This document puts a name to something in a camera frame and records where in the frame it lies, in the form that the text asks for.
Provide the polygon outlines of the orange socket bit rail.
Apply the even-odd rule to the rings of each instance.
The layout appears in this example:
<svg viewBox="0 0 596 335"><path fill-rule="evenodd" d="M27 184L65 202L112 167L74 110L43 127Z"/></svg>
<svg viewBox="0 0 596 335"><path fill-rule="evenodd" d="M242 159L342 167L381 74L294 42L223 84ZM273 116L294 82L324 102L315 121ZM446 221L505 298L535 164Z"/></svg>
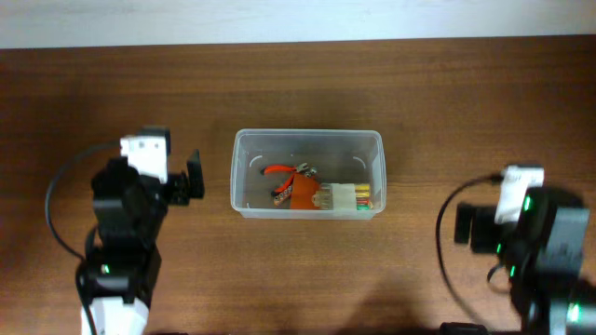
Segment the orange socket bit rail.
<svg viewBox="0 0 596 335"><path fill-rule="evenodd" d="M301 191L306 190L308 194L314 195L320 188L319 183L315 179L318 173L318 170L315 167L300 170L298 167L274 165L267 167L264 170L264 174L280 172L288 172L290 176L272 192L273 204L276 207L280 206L282 203L291 198L293 192L293 182L296 177L299 177Z"/></svg>

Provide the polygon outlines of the clear plastic container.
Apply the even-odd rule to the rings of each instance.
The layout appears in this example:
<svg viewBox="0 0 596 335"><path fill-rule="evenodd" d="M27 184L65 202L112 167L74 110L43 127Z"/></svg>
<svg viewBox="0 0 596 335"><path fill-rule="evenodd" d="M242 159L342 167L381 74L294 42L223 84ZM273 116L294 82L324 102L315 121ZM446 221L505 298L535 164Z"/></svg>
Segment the clear plastic container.
<svg viewBox="0 0 596 335"><path fill-rule="evenodd" d="M316 168L322 183L369 183L370 210L290 209L276 207L272 191L287 176L264 176L269 165ZM235 138L230 202L246 219L369 220L387 203L386 160L381 135L374 130L245 128Z"/></svg>

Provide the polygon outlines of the red scraper wooden handle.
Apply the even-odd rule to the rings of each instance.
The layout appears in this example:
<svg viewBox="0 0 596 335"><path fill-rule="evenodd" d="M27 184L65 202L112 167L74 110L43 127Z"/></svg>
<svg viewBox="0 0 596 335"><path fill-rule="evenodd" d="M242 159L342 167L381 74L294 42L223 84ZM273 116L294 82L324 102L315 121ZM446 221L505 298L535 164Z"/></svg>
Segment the red scraper wooden handle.
<svg viewBox="0 0 596 335"><path fill-rule="evenodd" d="M302 174L296 175L292 184L290 209L318 209L312 200L318 190L318 181Z"/></svg>

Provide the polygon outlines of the red handled cutting pliers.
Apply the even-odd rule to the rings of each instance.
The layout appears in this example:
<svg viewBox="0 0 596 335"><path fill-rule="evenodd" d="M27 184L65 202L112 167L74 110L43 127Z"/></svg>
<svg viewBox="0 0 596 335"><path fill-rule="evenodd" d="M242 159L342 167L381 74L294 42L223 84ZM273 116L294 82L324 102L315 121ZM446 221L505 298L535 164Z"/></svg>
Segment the red handled cutting pliers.
<svg viewBox="0 0 596 335"><path fill-rule="evenodd" d="M272 191L272 195L276 196L278 194L284 193L292 185L294 178L298 174L305 174L309 170L310 166L307 163L302 163L296 166L275 164L264 167L261 170L261 174L264 176L287 176L287 179L280 186L278 186Z"/></svg>

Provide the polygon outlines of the clear pack of coloured markers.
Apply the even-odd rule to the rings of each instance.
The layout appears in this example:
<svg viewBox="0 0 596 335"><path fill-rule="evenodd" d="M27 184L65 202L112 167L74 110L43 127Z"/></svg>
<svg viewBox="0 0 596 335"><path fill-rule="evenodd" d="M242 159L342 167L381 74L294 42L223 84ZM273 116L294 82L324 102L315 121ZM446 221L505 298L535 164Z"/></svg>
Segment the clear pack of coloured markers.
<svg viewBox="0 0 596 335"><path fill-rule="evenodd" d="M316 208L323 210L370 210L369 183L322 183L311 198Z"/></svg>

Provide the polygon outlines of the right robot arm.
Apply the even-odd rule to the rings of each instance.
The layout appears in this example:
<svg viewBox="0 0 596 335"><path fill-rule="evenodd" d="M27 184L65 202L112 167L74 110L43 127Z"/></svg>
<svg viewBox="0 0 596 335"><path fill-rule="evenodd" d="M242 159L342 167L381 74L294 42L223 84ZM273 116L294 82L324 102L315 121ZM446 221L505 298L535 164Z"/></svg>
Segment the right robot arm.
<svg viewBox="0 0 596 335"><path fill-rule="evenodd" d="M580 276L590 211L555 186L529 188L516 221L495 207L457 206L454 242L494 254L508 270L508 295L526 334L594 334L595 286Z"/></svg>

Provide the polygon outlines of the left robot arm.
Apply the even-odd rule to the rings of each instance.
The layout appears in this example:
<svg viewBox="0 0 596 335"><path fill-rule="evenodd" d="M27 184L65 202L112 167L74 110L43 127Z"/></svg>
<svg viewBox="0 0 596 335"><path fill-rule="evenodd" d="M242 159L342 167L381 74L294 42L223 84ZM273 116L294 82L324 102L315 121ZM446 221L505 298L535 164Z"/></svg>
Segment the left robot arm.
<svg viewBox="0 0 596 335"><path fill-rule="evenodd" d="M186 166L162 183L118 157L92 179L97 225L75 271L83 334L143 333L162 262L156 240L168 209L205 194L199 151Z"/></svg>

